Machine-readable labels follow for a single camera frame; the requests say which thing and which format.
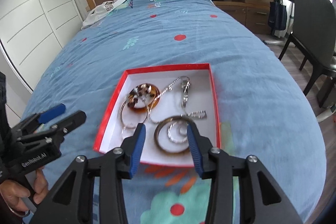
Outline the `red sleeved left forearm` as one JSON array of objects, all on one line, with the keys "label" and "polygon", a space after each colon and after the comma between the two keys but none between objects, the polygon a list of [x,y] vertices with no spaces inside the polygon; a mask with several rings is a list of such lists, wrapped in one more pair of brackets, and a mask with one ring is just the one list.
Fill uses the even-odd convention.
[{"label": "red sleeved left forearm", "polygon": [[0,197],[1,211],[0,224],[20,224],[21,219],[14,215],[6,205],[4,199]]}]

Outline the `person's left hand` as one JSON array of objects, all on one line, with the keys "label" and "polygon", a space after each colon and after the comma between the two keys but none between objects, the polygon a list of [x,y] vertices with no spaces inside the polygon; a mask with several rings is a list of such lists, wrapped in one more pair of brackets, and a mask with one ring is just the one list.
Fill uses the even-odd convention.
[{"label": "person's left hand", "polygon": [[[43,167],[36,170],[34,181],[34,202],[40,204],[49,192],[49,183],[43,173]],[[12,180],[6,180],[1,184],[1,195],[9,207],[16,213],[22,214],[29,210],[22,198],[29,197],[30,191],[21,184]]]}]

